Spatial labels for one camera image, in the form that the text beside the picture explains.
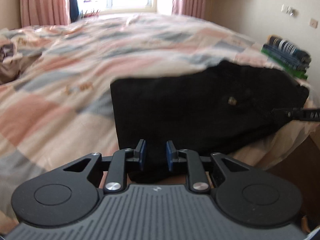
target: patterned bedsheet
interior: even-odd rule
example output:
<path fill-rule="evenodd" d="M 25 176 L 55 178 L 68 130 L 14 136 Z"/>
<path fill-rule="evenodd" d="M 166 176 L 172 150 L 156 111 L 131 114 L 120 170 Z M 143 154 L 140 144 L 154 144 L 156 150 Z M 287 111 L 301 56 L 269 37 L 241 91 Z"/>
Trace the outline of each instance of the patterned bedsheet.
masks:
<path fill-rule="evenodd" d="M 22 182 L 90 152 L 107 156 L 118 149 L 109 91 L 116 78 L 192 73 L 224 58 L 281 68 L 251 39 L 181 16 L 134 15 L 0 34 L 0 46 L 9 43 L 14 55 L 0 67 L 22 75 L 0 85 L 1 233 L 17 223 L 10 199 Z M 306 107 L 315 106 L 319 99 L 311 89 Z M 290 122 L 233 156 L 271 167 L 314 128 Z"/>

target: dark hanging garment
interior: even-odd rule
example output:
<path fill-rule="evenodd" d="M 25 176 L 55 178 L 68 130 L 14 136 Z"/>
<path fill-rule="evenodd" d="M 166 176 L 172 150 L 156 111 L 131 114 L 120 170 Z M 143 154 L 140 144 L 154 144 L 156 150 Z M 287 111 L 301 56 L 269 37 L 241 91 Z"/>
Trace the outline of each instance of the dark hanging garment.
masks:
<path fill-rule="evenodd" d="M 70 19 L 74 23 L 79 18 L 78 0 L 70 0 Z"/>
<path fill-rule="evenodd" d="M 228 61 L 195 74 L 111 84 L 120 149 L 147 141 L 145 171 L 130 174 L 140 183 L 169 176 L 166 141 L 203 156 L 228 154 L 275 133 L 288 121 L 275 121 L 271 111 L 301 108 L 308 94 L 284 71 Z"/>

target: folded clothes stack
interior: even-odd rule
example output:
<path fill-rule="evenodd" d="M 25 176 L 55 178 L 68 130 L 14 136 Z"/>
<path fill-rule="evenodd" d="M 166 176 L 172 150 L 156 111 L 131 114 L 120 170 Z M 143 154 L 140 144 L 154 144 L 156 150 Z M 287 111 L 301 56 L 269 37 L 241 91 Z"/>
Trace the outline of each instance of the folded clothes stack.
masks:
<path fill-rule="evenodd" d="M 311 63 L 311 57 L 293 43 L 281 37 L 270 36 L 268 43 L 263 45 L 262 52 L 278 62 L 293 76 L 308 78 L 306 72 Z"/>

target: green folded cloth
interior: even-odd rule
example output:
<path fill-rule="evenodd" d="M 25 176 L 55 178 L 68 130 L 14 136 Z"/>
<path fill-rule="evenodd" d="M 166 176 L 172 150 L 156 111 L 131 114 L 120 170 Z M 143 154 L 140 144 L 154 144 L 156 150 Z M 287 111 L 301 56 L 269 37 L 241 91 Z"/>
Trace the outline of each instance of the green folded cloth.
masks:
<path fill-rule="evenodd" d="M 306 72 L 303 70 L 294 70 L 291 67 L 287 66 L 286 64 L 284 64 L 281 60 L 279 60 L 276 57 L 273 57 L 273 55 L 271 55 L 269 53 L 268 50 L 262 48 L 261 50 L 262 53 L 266 54 L 267 56 L 269 56 L 270 58 L 272 58 L 275 62 L 277 62 L 281 67 L 283 67 L 289 74 L 291 74 L 294 77 L 300 78 L 300 79 L 305 79 L 307 80 L 308 76 L 306 75 Z"/>

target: light switch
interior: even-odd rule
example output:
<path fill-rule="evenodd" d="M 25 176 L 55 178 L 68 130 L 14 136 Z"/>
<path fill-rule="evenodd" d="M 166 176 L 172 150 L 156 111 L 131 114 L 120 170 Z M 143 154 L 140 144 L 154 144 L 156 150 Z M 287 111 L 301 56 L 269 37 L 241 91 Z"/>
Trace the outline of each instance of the light switch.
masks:
<path fill-rule="evenodd" d="M 316 28 L 318 27 L 318 21 L 315 20 L 315 19 L 311 19 L 309 25 L 310 25 L 312 28 L 315 28 L 315 29 L 316 29 Z"/>

